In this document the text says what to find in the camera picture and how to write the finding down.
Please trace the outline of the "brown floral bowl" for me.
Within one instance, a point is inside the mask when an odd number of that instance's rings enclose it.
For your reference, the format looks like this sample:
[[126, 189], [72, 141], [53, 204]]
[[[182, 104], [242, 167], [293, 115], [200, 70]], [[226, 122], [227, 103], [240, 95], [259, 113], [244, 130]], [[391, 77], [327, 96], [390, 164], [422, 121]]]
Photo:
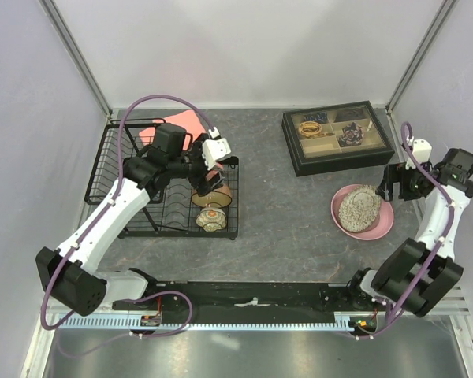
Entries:
[[229, 186], [227, 184], [223, 184], [221, 187], [214, 189], [204, 196], [199, 195], [196, 190], [192, 190], [191, 201], [194, 205], [201, 208], [224, 208], [232, 203], [233, 196]]

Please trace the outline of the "pink plate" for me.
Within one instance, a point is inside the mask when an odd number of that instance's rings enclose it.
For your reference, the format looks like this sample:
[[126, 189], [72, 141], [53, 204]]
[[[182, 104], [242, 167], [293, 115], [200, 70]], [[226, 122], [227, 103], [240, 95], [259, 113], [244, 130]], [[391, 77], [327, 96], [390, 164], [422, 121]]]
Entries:
[[359, 187], [362, 187], [362, 184], [351, 184], [342, 187], [334, 194], [330, 204], [333, 221], [338, 226], [338, 228], [343, 231], [343, 233], [349, 235], [353, 239], [375, 241], [377, 239], [383, 238], [391, 230], [394, 222], [394, 212], [390, 202], [382, 202], [378, 216], [374, 222], [367, 229], [361, 232], [350, 232], [341, 225], [339, 220], [339, 209], [341, 203], [350, 192]]

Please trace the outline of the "speckled ceramic plate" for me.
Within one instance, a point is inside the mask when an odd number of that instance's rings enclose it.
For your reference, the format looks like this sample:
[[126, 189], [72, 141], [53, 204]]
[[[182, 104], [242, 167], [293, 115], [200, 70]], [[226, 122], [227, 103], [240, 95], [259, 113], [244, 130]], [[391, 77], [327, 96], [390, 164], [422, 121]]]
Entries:
[[381, 205], [382, 198], [376, 193], [376, 187], [363, 185], [351, 190], [339, 207], [341, 227], [348, 232], [364, 232], [377, 219]]

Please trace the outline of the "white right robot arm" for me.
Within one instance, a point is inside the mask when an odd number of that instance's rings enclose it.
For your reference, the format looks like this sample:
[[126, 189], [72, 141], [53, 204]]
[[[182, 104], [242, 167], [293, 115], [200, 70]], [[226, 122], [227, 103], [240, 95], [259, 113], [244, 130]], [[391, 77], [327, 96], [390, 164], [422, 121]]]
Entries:
[[400, 186], [404, 201], [423, 198], [425, 213], [415, 238], [406, 239], [379, 269], [355, 273], [345, 290], [347, 304], [365, 309], [373, 300], [388, 299], [417, 317], [427, 315], [459, 282], [463, 268], [454, 261], [454, 241], [463, 211], [473, 198], [473, 154], [451, 148], [436, 165], [417, 168], [401, 162], [384, 168], [376, 192], [393, 199]]

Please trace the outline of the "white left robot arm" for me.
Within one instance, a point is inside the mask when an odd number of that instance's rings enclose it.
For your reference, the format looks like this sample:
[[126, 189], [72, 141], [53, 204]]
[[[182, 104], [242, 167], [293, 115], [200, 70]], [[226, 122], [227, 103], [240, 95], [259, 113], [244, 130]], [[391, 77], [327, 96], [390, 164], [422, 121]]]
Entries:
[[117, 179], [93, 214], [56, 249], [44, 247], [35, 257], [46, 298], [54, 298], [72, 313], [85, 317], [103, 302], [130, 299], [150, 309], [157, 291], [138, 272], [98, 274], [99, 262], [127, 223], [164, 192], [175, 179], [187, 180], [200, 195], [222, 185], [219, 162], [229, 158], [227, 139], [217, 129], [192, 139], [181, 126], [160, 123], [151, 143], [135, 156], [124, 157]]

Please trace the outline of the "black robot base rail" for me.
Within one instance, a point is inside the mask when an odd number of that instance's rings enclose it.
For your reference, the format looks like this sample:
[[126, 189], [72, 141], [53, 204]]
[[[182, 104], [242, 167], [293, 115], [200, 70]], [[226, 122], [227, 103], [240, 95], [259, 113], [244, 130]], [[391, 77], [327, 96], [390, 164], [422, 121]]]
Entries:
[[132, 304], [115, 302], [114, 310], [161, 310], [166, 323], [182, 323], [192, 302], [191, 324], [333, 323], [336, 312], [372, 314], [377, 307], [346, 284], [294, 282], [157, 281], [145, 295], [158, 299]]

